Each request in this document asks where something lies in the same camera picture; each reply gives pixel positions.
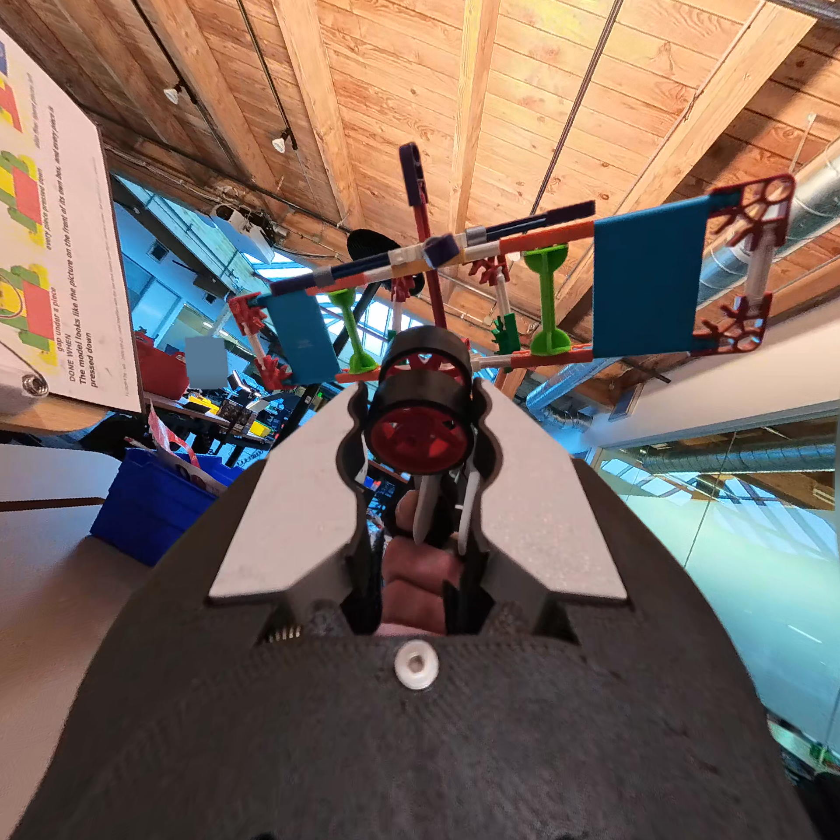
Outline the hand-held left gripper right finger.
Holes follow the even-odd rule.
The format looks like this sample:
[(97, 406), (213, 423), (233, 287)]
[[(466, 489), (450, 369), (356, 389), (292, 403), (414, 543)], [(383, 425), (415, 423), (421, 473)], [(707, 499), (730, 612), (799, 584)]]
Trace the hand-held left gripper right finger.
[(477, 634), (513, 604), (527, 633), (546, 634), (568, 604), (629, 598), (573, 460), (485, 381), (474, 380), (475, 446), (465, 463), (457, 549), (445, 594), (447, 632)]

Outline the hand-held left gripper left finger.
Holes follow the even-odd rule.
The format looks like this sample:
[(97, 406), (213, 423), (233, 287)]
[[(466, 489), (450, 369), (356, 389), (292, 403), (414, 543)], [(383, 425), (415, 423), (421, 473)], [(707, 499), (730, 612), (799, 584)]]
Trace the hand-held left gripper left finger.
[(263, 634), (304, 626), (320, 604), (355, 634), (382, 617), (366, 504), (364, 383), (345, 388), (265, 461), (207, 600), (216, 618), (243, 613)]

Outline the colourful construction toy model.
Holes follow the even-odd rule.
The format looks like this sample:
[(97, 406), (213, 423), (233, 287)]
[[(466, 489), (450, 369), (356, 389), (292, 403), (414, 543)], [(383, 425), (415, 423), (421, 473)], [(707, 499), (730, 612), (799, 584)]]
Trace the colourful construction toy model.
[[(768, 275), (774, 251), (788, 234), (795, 186), (795, 177), (784, 173), (603, 218), (595, 217), (593, 201), (562, 206), (314, 269), (273, 282), (267, 293), (232, 297), (228, 306), (270, 392), (379, 376), (383, 360), (374, 361), (361, 346), (353, 317), (356, 289), (389, 281), (396, 315), (415, 277), (424, 274), (433, 326), (448, 330), (439, 270), (466, 265), (470, 275), (496, 289), (502, 310), (508, 304), (508, 257), (516, 254), (538, 276), (541, 327), (522, 350), (514, 319), (500, 314), (492, 333), (500, 353), (476, 360), (478, 367), (535, 369), (612, 357), (746, 353), (760, 346), (767, 328), (773, 297), (766, 290)], [(705, 320), (696, 331), (702, 248), (707, 224), (715, 218), (722, 229), (734, 227), (731, 245), (748, 250), (747, 285), (733, 306), (721, 308), (723, 323)], [(569, 245), (583, 239), (594, 246), (592, 337), (573, 346), (559, 327), (554, 275)], [(344, 326), (350, 338), (336, 356), (333, 342)]]

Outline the blue plastic bin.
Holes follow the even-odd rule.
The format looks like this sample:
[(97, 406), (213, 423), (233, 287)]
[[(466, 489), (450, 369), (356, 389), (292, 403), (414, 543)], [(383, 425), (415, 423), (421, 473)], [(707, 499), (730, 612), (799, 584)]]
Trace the blue plastic bin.
[(215, 500), (153, 452), (127, 449), (90, 534), (153, 567)]

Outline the red container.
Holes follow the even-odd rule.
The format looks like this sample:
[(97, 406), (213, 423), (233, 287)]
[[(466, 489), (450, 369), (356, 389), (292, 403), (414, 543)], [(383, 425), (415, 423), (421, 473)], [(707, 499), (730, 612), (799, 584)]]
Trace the red container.
[(141, 330), (135, 330), (133, 336), (144, 391), (172, 401), (181, 400), (189, 384), (185, 353), (157, 349), (152, 338)]

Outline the printed instruction sheet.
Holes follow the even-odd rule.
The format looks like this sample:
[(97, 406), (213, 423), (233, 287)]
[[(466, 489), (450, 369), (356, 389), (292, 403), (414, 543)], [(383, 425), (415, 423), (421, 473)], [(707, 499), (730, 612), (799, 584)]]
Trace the printed instruction sheet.
[(141, 409), (100, 132), (1, 35), (1, 338), (50, 395)]

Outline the silver ceiling duct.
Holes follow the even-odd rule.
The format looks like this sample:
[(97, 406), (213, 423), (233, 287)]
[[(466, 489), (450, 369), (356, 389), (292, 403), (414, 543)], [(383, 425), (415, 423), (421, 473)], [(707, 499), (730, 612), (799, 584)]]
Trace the silver ceiling duct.
[(612, 387), (602, 381), (596, 381), (595, 377), (620, 360), (621, 357), (612, 357), (566, 365), (530, 392), (525, 402), (527, 410), (531, 415), (540, 417), (547, 406), (581, 387), (585, 399), (599, 406), (613, 407), (615, 396), (611, 391)]
[[(773, 262), (795, 252), (838, 224), (839, 219), (839, 140), (825, 147), (795, 175), (790, 225), (784, 245), (778, 247)], [(715, 246), (703, 259), (697, 308), (720, 298), (747, 275), (749, 253), (744, 244)]]

